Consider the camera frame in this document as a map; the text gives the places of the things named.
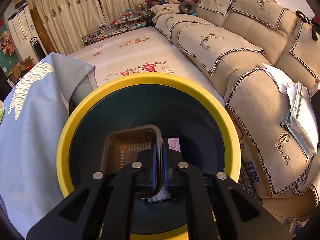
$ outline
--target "beige leather sofa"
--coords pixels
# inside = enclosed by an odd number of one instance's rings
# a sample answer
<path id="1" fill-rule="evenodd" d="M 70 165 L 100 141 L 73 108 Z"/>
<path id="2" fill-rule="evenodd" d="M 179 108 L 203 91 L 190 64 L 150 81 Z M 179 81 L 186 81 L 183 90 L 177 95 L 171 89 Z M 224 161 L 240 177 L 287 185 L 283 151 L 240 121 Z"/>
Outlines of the beige leather sofa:
<path id="1" fill-rule="evenodd" d="M 224 97 L 239 134 L 246 183 L 253 185 L 249 194 L 281 222 L 304 224 L 319 202 L 318 173 L 309 172 L 317 170 L 319 157 L 306 160 L 282 125 L 290 102 L 262 63 L 310 89 L 320 77 L 320 39 L 312 39 L 311 26 L 269 0 L 199 0 L 197 17 L 178 14 L 179 5 L 150 10 L 155 28 Z"/>

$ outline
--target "yellow rim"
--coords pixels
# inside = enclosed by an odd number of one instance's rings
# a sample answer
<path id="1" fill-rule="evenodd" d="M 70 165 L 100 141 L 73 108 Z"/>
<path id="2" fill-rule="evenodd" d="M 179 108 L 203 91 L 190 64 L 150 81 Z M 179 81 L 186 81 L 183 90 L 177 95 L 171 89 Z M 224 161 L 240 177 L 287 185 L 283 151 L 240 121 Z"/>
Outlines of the yellow rim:
<path id="1" fill-rule="evenodd" d="M 94 90 L 76 107 L 66 122 L 60 136 L 57 150 L 57 175 L 60 189 L 64 197 L 67 197 L 74 190 L 69 172 L 69 149 L 78 124 L 84 115 L 105 96 L 119 89 L 139 84 L 169 86 L 183 91 L 199 101 L 209 111 L 220 129 L 225 149 L 224 172 L 234 181 L 238 181 L 241 164 L 238 135 L 231 118 L 220 102 L 207 90 L 185 78 L 164 73 L 138 73 L 117 78 Z M 133 240 L 182 240 L 187 239 L 187 237 L 187 226 L 156 235 L 147 236 L 132 234 Z"/>

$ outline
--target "plastic tray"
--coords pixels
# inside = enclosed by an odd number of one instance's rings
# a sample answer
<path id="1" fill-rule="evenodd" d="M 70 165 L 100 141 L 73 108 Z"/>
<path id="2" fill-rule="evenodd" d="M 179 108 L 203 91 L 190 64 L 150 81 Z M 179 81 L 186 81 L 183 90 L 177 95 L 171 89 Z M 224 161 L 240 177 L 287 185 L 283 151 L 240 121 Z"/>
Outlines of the plastic tray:
<path id="1" fill-rule="evenodd" d="M 155 125 L 143 125 L 109 134 L 105 142 L 101 170 L 107 175 L 113 174 L 136 161 L 139 152 L 151 148 L 152 138 L 156 138 L 159 150 L 161 131 Z"/>

